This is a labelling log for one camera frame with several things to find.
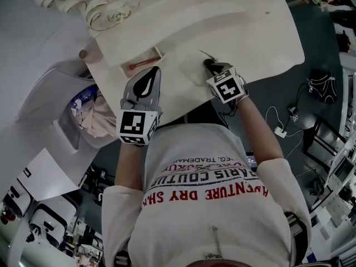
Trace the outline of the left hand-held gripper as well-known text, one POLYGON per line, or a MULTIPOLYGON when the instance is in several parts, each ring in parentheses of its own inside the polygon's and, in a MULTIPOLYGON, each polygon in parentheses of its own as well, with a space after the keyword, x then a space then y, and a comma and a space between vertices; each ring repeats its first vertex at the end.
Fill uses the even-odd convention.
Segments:
POLYGON ((116 119, 121 142, 138 146, 149 144, 162 115, 160 85, 159 67, 140 71, 128 81, 116 119))

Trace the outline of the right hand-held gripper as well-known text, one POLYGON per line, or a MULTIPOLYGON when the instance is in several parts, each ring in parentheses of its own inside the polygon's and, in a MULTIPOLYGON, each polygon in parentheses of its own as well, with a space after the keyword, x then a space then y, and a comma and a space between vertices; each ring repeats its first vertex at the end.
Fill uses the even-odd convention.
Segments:
POLYGON ((207 86, 211 93, 222 103, 235 101, 239 103, 248 97, 247 84, 236 68, 225 62, 213 63, 206 68, 207 86))

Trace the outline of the red-brown handled tool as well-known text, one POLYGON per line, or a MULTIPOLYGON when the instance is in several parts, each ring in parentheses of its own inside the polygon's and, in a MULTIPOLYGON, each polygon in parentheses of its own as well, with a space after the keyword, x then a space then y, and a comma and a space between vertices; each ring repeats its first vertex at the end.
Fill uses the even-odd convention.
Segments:
POLYGON ((140 66, 159 61, 160 59, 161 59, 161 57, 154 57, 154 58, 150 58, 150 59, 141 61, 139 63, 132 63, 132 64, 129 64, 128 68, 133 71, 134 69, 136 69, 140 66))

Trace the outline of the cream small drawer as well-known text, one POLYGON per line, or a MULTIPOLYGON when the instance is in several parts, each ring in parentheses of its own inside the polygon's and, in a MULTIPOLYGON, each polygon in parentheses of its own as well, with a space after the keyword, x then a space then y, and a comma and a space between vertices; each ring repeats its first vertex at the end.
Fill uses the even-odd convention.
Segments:
POLYGON ((145 70, 152 66, 157 66, 159 63, 161 63, 164 60, 165 57, 166 57, 165 53, 161 52, 157 46, 153 46, 153 47, 149 48, 148 50, 146 50, 145 52, 140 53, 139 55, 135 56, 134 58, 131 58, 130 60, 120 64, 120 69, 121 69, 122 73, 124 74, 124 76, 126 78, 130 79, 142 70, 145 70), (139 63, 141 61, 144 61, 144 60, 147 60, 150 58, 154 58, 154 57, 161 57, 161 59, 159 61, 140 66, 140 67, 134 69, 133 71, 128 68, 129 64, 139 63))

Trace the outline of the person's left forearm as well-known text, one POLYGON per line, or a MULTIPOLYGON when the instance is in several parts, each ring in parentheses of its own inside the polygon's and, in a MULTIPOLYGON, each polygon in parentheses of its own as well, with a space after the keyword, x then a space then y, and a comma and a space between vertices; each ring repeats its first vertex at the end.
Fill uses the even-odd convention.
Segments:
POLYGON ((145 153, 146 149, 144 147, 121 144, 115 175, 115 185, 142 191, 145 153))

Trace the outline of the person's right forearm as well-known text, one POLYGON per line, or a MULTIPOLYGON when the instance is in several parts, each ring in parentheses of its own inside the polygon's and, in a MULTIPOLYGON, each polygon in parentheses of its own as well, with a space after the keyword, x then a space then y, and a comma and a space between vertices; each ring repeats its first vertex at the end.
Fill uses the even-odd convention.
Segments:
POLYGON ((246 96, 237 103, 237 107, 256 163, 282 159, 279 142, 253 101, 246 96))

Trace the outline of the cream ornate dressing table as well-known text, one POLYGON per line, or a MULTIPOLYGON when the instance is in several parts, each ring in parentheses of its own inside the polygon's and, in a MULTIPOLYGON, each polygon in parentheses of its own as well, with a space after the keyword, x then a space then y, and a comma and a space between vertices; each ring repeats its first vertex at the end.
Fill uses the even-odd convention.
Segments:
POLYGON ((226 16, 192 25, 161 41, 123 31, 102 32, 86 47, 92 54, 87 66, 111 110, 118 113, 129 81, 120 64, 157 46, 166 54, 157 65, 162 72, 160 122, 166 124, 212 98, 202 64, 207 56, 199 50, 232 64, 247 82, 279 75, 303 63, 298 31, 286 1, 285 5, 276 19, 226 16))

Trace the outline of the black trousers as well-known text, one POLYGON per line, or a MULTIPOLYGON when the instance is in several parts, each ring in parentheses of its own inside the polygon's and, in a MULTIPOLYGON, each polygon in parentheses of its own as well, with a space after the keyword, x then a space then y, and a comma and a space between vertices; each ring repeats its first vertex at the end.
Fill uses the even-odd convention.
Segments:
POLYGON ((209 123, 229 128, 223 112, 217 110, 213 101, 207 101, 183 116, 184 123, 209 123))

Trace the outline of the black device lit screen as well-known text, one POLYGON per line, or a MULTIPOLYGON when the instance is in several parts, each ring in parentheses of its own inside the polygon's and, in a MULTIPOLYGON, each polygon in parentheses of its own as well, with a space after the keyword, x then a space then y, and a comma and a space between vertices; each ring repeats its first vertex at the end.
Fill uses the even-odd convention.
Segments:
POLYGON ((254 153, 252 151, 251 152, 247 152, 246 156, 247 156, 248 164, 249 164, 250 168, 253 171, 256 171, 258 165, 257 165, 256 159, 255 159, 254 153))

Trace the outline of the black bag white lines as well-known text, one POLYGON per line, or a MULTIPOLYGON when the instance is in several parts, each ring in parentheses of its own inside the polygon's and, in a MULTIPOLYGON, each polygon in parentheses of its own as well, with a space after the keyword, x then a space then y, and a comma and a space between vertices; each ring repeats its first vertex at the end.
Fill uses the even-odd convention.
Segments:
POLYGON ((307 79, 310 95, 317 101, 334 104, 337 100, 335 75, 330 71, 313 69, 307 79))

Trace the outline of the white grey office chair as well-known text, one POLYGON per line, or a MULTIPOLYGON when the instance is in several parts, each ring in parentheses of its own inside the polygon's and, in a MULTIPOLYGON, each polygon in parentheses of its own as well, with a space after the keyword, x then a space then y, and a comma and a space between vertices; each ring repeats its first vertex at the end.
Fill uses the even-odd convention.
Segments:
POLYGON ((56 68, 50 69, 31 89, 17 121, 45 122, 53 125, 63 143, 73 153, 79 151, 81 141, 100 149, 116 139, 110 135, 94 138, 79 128, 71 112, 72 99, 94 84, 93 79, 69 75, 56 68))

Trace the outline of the white side cabinet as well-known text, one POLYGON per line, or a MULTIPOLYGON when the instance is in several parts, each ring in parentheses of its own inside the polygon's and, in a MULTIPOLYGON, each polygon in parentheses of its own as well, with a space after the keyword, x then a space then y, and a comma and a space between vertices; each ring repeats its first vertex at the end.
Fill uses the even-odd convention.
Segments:
POLYGON ((22 172, 17 180, 36 201, 47 200, 78 190, 85 178, 85 172, 68 176, 47 149, 43 149, 27 166, 32 176, 22 172))

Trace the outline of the white metal shelf rack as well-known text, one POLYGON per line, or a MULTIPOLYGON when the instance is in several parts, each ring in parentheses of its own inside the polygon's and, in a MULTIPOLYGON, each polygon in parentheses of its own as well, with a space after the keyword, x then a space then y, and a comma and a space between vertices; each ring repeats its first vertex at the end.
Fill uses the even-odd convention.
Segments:
POLYGON ((356 151, 348 140, 333 157, 322 193, 311 206, 310 253, 317 261, 348 256, 356 249, 356 151))

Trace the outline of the white black robot unit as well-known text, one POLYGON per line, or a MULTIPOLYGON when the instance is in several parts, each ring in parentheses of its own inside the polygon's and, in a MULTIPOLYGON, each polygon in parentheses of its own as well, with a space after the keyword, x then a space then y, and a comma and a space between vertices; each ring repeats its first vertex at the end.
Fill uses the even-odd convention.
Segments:
POLYGON ((76 208, 64 200, 41 202, 29 222, 30 231, 58 248, 75 213, 76 208))
POLYGON ((16 180, 4 197, 6 208, 17 218, 22 218, 25 215, 32 202, 33 197, 19 180, 16 180))

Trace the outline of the red round object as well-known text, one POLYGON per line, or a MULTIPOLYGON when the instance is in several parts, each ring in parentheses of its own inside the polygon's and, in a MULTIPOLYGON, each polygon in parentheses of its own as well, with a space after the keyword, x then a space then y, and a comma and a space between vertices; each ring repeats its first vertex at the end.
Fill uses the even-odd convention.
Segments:
POLYGON ((2 211, 0 215, 0 221, 4 224, 7 225, 9 222, 15 221, 16 216, 9 210, 4 210, 2 211))

